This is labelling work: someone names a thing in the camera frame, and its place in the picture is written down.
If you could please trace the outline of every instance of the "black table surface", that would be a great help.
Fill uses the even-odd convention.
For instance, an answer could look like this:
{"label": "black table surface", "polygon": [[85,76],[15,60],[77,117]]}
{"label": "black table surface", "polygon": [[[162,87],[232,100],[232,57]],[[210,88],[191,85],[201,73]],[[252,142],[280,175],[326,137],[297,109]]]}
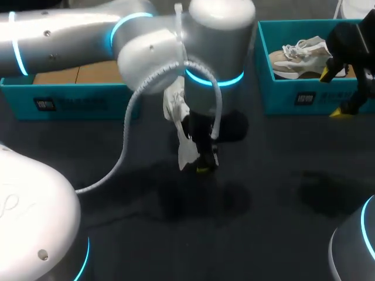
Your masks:
{"label": "black table surface", "polygon": [[[96,281],[331,280],[328,243],[346,214],[331,210],[326,179],[371,181],[375,118],[265,116],[251,60],[241,87],[249,132],[220,145],[220,167],[205,177],[179,171],[162,96],[144,97],[126,164],[80,197]],[[0,140],[79,188],[117,161],[122,122],[18,122],[1,97]],[[315,208],[302,202],[302,186],[323,190],[307,195]],[[349,209],[363,198],[354,201]]]}

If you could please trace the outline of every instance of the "blue cardboard box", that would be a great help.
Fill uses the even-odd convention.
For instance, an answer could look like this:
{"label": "blue cardboard box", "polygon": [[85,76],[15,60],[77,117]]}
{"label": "blue cardboard box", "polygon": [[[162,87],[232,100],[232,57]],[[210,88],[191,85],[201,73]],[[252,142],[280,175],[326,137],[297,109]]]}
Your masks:
{"label": "blue cardboard box", "polygon": [[[132,91],[121,83],[116,64],[105,62],[75,69],[3,78],[0,90],[18,120],[123,120]],[[40,75],[44,75],[46,84],[41,84]],[[53,84],[56,76],[59,84]],[[132,117],[139,117],[139,103]]]}
{"label": "blue cardboard box", "polygon": [[[255,67],[266,114],[330,114],[357,89],[356,78],[335,78],[331,83],[315,79],[277,80],[268,54],[314,36],[327,38],[342,21],[359,20],[271,20],[258,23]],[[375,112],[370,100],[361,112]]]}

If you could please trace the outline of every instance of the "white sneaker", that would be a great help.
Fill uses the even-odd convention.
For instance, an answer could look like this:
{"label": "white sneaker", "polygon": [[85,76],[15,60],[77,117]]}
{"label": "white sneaker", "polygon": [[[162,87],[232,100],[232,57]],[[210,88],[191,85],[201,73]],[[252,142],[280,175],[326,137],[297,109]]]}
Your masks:
{"label": "white sneaker", "polygon": [[163,112],[165,119],[172,121],[177,129],[180,142],[178,147],[178,164],[182,170],[188,163],[198,159],[199,153],[196,144],[190,137],[186,137],[182,121],[190,114],[190,108],[185,103],[185,78],[180,76],[164,91]]}
{"label": "white sneaker", "polygon": [[[282,51],[270,54],[274,74],[286,79],[298,79],[307,72],[322,74],[327,59],[332,57],[325,40],[319,36],[300,40],[295,46],[286,45]],[[336,77],[346,75],[343,68]]]}
{"label": "white sneaker", "polygon": [[[180,116],[176,119],[176,116],[173,117],[173,112],[177,106],[180,107]],[[185,116],[190,114],[190,108],[185,103],[185,78],[183,76],[179,76],[164,91],[163,112],[165,119],[172,122],[176,122],[177,120],[182,122]]]}

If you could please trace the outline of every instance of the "white cable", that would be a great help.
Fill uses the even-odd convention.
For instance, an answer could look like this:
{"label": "white cable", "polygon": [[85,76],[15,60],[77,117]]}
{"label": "white cable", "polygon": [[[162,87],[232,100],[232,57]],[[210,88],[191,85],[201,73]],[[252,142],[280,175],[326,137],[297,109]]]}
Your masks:
{"label": "white cable", "polygon": [[[213,129],[212,129],[211,138],[217,139],[217,137],[219,136],[221,112],[223,109],[223,100],[221,98],[221,90],[220,90],[219,85],[217,84],[217,80],[215,79],[214,75],[205,66],[201,64],[198,64],[192,61],[184,61],[183,64],[185,67],[193,68],[196,71],[205,75],[207,79],[211,81],[213,85],[213,89],[215,91],[215,97],[216,97],[216,114],[215,114],[215,121],[214,121]],[[135,103],[137,102],[141,94],[145,91],[145,89],[150,85],[150,83],[156,80],[159,76],[164,75],[172,70],[175,70],[176,68],[180,66],[181,66],[180,63],[176,62],[176,63],[171,63],[171,64],[168,64],[167,66],[160,68],[158,71],[151,74],[133,93],[132,97],[129,100],[129,104],[127,106],[127,110],[125,113],[124,133],[123,133],[123,139],[122,139],[122,151],[120,154],[120,158],[117,160],[115,166],[106,176],[104,176],[101,180],[99,180],[98,182],[88,187],[76,190],[77,194],[86,193],[88,191],[96,189],[97,187],[101,186],[106,181],[108,181],[111,177],[113,177],[113,175],[115,175],[115,173],[123,164],[126,154],[127,154],[131,114],[132,114]]]}
{"label": "white cable", "polygon": [[340,8],[341,8],[341,5],[342,5],[342,1],[343,0],[339,0],[339,2],[337,3],[337,7],[336,7],[336,10],[335,10],[335,15],[333,16],[333,19],[338,18],[339,11],[340,11]]}

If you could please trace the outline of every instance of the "glowing blue light ring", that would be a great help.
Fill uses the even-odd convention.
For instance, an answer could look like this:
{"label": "glowing blue light ring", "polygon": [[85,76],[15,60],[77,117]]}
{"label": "glowing blue light ring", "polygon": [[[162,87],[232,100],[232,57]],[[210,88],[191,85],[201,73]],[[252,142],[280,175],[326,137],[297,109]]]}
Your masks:
{"label": "glowing blue light ring", "polygon": [[84,268],[86,267],[86,264],[87,264],[87,261],[88,261],[88,255],[90,253],[90,239],[88,239],[88,245],[87,245],[87,253],[86,253],[86,258],[84,260],[84,263],[82,265],[82,268],[80,270],[80,272],[78,273],[77,277],[73,280],[73,281],[78,281],[78,279],[81,277],[83,271],[84,271]]}
{"label": "glowing blue light ring", "polygon": [[[16,13],[10,12],[9,13],[9,22],[14,23],[15,17],[16,17]],[[14,54],[15,54],[16,59],[17,59],[19,69],[21,70],[21,72],[24,76],[28,76],[28,73],[25,69],[25,66],[23,66],[23,63],[22,63],[22,58],[21,58],[21,54],[19,52],[18,39],[17,38],[14,38],[14,37],[12,38],[12,45],[13,45],[13,50],[14,50]]]}
{"label": "glowing blue light ring", "polygon": [[372,256],[373,259],[375,260],[375,251],[374,251],[373,247],[371,246],[371,243],[370,243],[370,241],[369,241],[369,238],[367,237],[366,229],[365,229],[365,227],[364,227],[364,213],[365,213],[365,211],[366,211],[367,204],[370,202],[370,200],[371,200],[373,197],[374,197],[374,196],[371,196],[371,197],[366,201],[366,203],[363,205],[362,212],[361,212],[361,229],[362,229],[362,235],[363,235],[364,243],[366,244],[367,249],[369,250],[371,256]]}
{"label": "glowing blue light ring", "polygon": [[[194,81],[200,83],[200,84],[203,84],[203,85],[206,85],[206,86],[212,86],[212,83],[211,81],[208,81],[208,80],[204,80],[202,78],[199,78],[197,76],[195,76],[193,73],[191,73],[189,70],[186,70],[186,73],[188,74],[188,76],[190,76],[191,79],[193,79]],[[228,81],[221,81],[221,82],[217,82],[217,84],[219,85],[219,87],[226,87],[226,86],[231,86],[231,85],[234,85],[235,83],[239,82],[242,77],[244,77],[244,72],[242,72],[238,77],[236,77],[235,79],[232,79],[232,80],[228,80]]]}
{"label": "glowing blue light ring", "polygon": [[132,13],[131,15],[128,15],[122,19],[120,19],[115,27],[112,29],[112,32],[111,32],[111,47],[112,47],[112,44],[113,44],[113,37],[115,36],[115,33],[117,31],[117,29],[120,28],[121,25],[123,25],[125,22],[127,22],[128,20],[131,20],[131,19],[135,19],[135,18],[141,18],[141,17],[148,17],[148,18],[152,18],[154,15],[151,14],[151,13]]}

